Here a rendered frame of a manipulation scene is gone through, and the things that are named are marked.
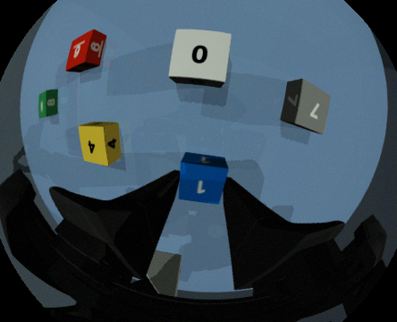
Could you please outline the red block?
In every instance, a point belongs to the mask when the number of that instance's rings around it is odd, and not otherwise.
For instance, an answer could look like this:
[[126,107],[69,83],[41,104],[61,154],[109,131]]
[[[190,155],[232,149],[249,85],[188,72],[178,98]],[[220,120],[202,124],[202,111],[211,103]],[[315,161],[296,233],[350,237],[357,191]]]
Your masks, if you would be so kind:
[[67,58],[67,72],[85,72],[101,64],[103,46],[106,42],[105,33],[92,29],[74,39]]

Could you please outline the green block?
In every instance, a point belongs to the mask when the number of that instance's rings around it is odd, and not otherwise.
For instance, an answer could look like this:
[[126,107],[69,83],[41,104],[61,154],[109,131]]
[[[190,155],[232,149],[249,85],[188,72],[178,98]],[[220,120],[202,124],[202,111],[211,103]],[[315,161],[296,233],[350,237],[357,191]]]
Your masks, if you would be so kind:
[[38,96],[38,119],[58,114],[58,89],[46,89]]

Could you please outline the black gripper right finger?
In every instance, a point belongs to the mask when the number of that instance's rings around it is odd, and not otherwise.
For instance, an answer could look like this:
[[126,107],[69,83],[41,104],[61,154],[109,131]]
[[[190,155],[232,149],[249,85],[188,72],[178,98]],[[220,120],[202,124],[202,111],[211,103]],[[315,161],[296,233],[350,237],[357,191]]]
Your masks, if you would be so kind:
[[223,195],[234,290],[252,289],[252,283],[269,275],[295,251],[335,239],[345,226],[341,221],[285,221],[227,176]]

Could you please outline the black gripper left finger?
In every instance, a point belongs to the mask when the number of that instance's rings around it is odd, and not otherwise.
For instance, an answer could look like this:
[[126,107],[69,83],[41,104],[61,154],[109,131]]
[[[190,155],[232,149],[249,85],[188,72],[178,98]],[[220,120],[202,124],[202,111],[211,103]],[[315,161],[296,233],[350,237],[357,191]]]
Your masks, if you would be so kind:
[[180,171],[174,169],[112,200],[83,196],[58,186],[49,187],[49,193],[63,218],[105,241],[134,278],[145,280],[176,199],[178,182]]

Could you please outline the yellow block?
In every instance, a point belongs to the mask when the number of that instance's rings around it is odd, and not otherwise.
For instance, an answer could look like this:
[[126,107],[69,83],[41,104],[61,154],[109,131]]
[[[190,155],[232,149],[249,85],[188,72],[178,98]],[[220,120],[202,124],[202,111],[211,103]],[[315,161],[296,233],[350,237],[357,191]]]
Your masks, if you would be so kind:
[[112,165],[121,158],[119,123],[91,122],[80,125],[80,144],[85,161]]

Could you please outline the blue block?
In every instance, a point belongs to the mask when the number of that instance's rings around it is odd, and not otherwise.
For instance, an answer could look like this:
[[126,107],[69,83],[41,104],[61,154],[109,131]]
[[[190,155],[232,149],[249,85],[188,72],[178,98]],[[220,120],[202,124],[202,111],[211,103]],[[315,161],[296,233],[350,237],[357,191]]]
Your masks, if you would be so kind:
[[178,186],[180,200],[219,204],[227,172],[224,157],[185,151]]

